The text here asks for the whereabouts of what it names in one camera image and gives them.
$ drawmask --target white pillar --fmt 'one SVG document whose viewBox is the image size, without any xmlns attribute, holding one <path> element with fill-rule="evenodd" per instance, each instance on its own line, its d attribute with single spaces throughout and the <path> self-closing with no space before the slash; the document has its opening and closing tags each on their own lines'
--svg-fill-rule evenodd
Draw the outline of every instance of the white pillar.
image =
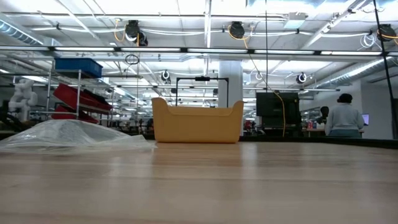
<svg viewBox="0 0 398 224">
<path fill-rule="evenodd" d="M 218 78 L 229 78 L 228 107 L 233 107 L 235 102 L 243 99 L 243 69 L 242 61 L 220 61 Z M 227 82 L 218 81 L 218 107 L 226 106 Z"/>
</svg>

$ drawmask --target dark hair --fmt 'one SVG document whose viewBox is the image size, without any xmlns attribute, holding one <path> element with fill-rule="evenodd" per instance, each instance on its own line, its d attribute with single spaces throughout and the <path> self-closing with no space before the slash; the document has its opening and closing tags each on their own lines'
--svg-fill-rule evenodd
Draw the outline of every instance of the dark hair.
<svg viewBox="0 0 398 224">
<path fill-rule="evenodd" d="M 351 96 L 348 93 L 343 93 L 340 95 L 340 97 L 337 99 L 338 103 L 351 103 L 353 100 L 353 96 Z"/>
<path fill-rule="evenodd" d="M 327 107 L 327 106 L 322 106 L 320 111 L 321 111 L 321 112 L 322 112 L 322 111 L 329 111 L 329 107 Z"/>
<path fill-rule="evenodd" d="M 328 116 L 328 114 L 329 114 L 329 107 L 327 107 L 327 106 L 322 106 L 321 109 L 320 109 L 320 111 L 321 111 L 322 116 Z"/>
</svg>

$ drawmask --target jeans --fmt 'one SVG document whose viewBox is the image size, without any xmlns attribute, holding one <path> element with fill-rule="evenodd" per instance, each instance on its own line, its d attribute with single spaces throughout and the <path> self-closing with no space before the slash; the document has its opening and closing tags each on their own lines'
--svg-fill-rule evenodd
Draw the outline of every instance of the jeans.
<svg viewBox="0 0 398 224">
<path fill-rule="evenodd" d="M 336 129 L 331 130 L 330 137 L 343 137 L 343 138 L 362 138 L 361 133 L 358 130 L 349 130 L 349 129 Z"/>
</svg>

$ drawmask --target white robot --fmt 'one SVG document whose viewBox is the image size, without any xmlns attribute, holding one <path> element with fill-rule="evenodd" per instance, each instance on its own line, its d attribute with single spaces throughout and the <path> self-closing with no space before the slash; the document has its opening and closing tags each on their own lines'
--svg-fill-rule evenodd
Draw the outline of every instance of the white robot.
<svg viewBox="0 0 398 224">
<path fill-rule="evenodd" d="M 8 103 L 8 108 L 10 112 L 14 112 L 17 108 L 21 109 L 18 117 L 20 121 L 27 121 L 29 119 L 30 106 L 37 104 L 37 94 L 32 91 L 34 83 L 33 80 L 21 79 L 19 83 L 14 84 L 15 92 Z"/>
</svg>

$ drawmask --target blue bin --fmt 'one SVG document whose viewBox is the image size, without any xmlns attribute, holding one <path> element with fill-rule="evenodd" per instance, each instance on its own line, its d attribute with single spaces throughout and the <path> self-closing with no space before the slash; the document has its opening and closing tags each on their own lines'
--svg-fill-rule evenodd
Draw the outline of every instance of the blue bin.
<svg viewBox="0 0 398 224">
<path fill-rule="evenodd" d="M 101 78 L 102 66 L 91 58 L 56 58 L 55 70 L 62 70 L 60 73 L 78 78 L 77 70 L 83 71 L 82 78 Z"/>
</svg>

